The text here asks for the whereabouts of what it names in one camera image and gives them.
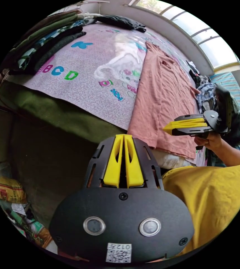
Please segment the folded clothes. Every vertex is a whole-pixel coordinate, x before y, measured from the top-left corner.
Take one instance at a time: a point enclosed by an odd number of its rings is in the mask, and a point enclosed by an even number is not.
[[[56,43],[49,51],[47,51],[39,61],[36,62],[35,66],[30,66],[29,74],[36,74],[38,70],[47,62],[56,52],[58,52],[61,48],[72,42],[74,39],[77,39],[81,36],[86,35],[86,32],[79,32],[73,35],[69,35],[61,39],[58,43]]]
[[[84,13],[82,15],[84,16],[84,19],[96,19],[97,17],[102,17],[101,14],[89,13],[89,12],[86,12],[86,13]]]
[[[31,49],[29,49],[28,51],[26,51],[18,60],[18,67],[19,69],[25,70],[25,68],[27,67],[31,57],[37,52],[37,50],[39,50],[42,46],[44,46],[47,42],[51,41],[52,39],[56,38],[59,34],[77,27],[77,26],[81,26],[84,24],[84,20],[78,20],[76,22],[74,22],[73,24],[69,25],[69,26],[64,26],[61,27],[51,33],[49,33],[46,36],[43,36],[41,39],[39,39],[32,47]]]
[[[70,25],[75,21],[81,20],[83,18],[84,17],[82,15],[71,13],[71,15],[67,18],[60,16],[59,20],[57,20],[56,22],[37,29],[34,33],[24,39],[20,44],[16,44],[15,46],[13,46],[13,48],[9,51],[9,53],[6,55],[0,65],[0,75],[4,69],[18,70],[17,60],[19,59],[19,57],[21,57],[25,51],[30,49],[39,39],[48,35],[52,31],[55,31],[56,29]]]
[[[96,21],[97,21],[97,19],[94,19],[94,18],[84,18],[84,25],[83,26],[96,23]]]
[[[142,33],[146,32],[145,25],[137,22],[135,20],[115,15],[107,15],[102,17],[97,17],[99,22],[103,22],[109,25],[117,26],[128,30],[137,30]]]
[[[74,39],[85,35],[85,32],[82,32],[81,26],[76,26],[71,29],[68,29],[56,37],[50,39],[47,43],[45,43],[42,47],[40,47],[29,59],[27,67],[25,70],[10,70],[10,75],[35,75],[39,68],[58,50],[72,42]],[[47,58],[48,52],[54,47],[53,54]],[[37,63],[41,64],[40,67],[36,70],[35,66]]]
[[[19,45],[21,42],[23,42],[25,39],[27,39],[30,35],[32,35],[33,33],[35,33],[36,31],[42,29],[43,27],[46,27],[54,22],[57,22],[59,20],[63,20],[66,18],[69,18],[71,16],[73,16],[74,14],[80,14],[82,12],[82,10],[80,9],[74,9],[74,10],[69,10],[69,11],[65,11],[65,12],[60,12],[60,13],[56,13],[53,15],[50,15],[46,18],[44,18],[43,20],[41,20],[40,22],[38,22],[35,26],[33,26],[30,30],[28,30],[16,43],[15,47],[17,45]]]

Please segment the yellow shirt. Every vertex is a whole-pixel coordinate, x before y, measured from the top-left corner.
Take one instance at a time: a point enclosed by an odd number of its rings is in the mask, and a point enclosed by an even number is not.
[[[181,167],[163,176],[166,191],[188,207],[195,229],[180,255],[215,238],[240,209],[240,165],[233,167]]]

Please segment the window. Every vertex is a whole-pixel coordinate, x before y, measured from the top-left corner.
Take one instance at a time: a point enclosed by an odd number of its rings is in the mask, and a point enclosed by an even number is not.
[[[159,1],[159,0],[140,0],[136,6],[139,6],[141,8],[146,8],[150,11],[161,13],[164,9],[171,6],[171,4]]]
[[[238,61],[230,46],[221,37],[206,41],[199,46],[210,60],[213,68]]]
[[[218,33],[191,13],[159,0],[139,0],[132,1],[132,3],[130,5],[136,5],[158,13],[183,29],[204,51],[213,68],[240,63],[230,46]]]
[[[167,10],[165,13],[162,14],[163,17],[167,18],[168,20],[171,20],[174,16],[178,15],[179,13],[183,12],[184,10],[179,7],[172,7],[169,10]]]
[[[193,39],[199,43],[205,39],[208,39],[210,37],[213,37],[213,36],[218,36],[218,33],[216,31],[214,31],[213,29],[208,29],[206,31],[203,31],[195,36],[193,36]]]
[[[209,28],[206,23],[188,12],[179,15],[173,20],[173,22],[189,35],[193,35],[200,30]]]

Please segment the qr code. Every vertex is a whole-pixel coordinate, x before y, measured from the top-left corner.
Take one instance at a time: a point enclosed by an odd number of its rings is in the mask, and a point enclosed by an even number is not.
[[[108,263],[131,263],[130,250],[108,249],[106,262]]]

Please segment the plaid clothing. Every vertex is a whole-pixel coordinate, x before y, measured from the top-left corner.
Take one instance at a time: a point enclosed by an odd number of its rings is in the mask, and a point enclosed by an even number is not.
[[[214,109],[215,106],[215,88],[216,85],[213,83],[205,83],[198,87],[198,90],[200,91],[199,94],[196,95],[196,101],[198,103],[198,111],[200,114],[204,113],[202,106],[205,102],[212,102]]]
[[[30,58],[31,56],[40,48],[42,47],[44,44],[46,44],[48,41],[50,41],[51,39],[55,38],[56,36],[58,36],[60,33],[68,30],[68,29],[71,29],[73,27],[76,27],[76,26],[80,26],[80,25],[84,25],[85,24],[85,21],[84,20],[78,20],[76,22],[74,22],[73,24],[71,25],[68,25],[68,26],[64,26],[64,27],[61,27],[53,32],[51,32],[50,34],[44,36],[43,38],[41,38],[40,40],[38,40],[31,49],[29,49],[27,52],[25,52],[23,54],[23,56],[20,58],[20,60],[18,60],[18,66],[20,69],[22,70],[25,70],[29,61],[30,61]]]
[[[240,144],[234,148],[240,150]],[[208,156],[207,166],[226,167],[226,165],[211,150],[206,149],[206,151]]]

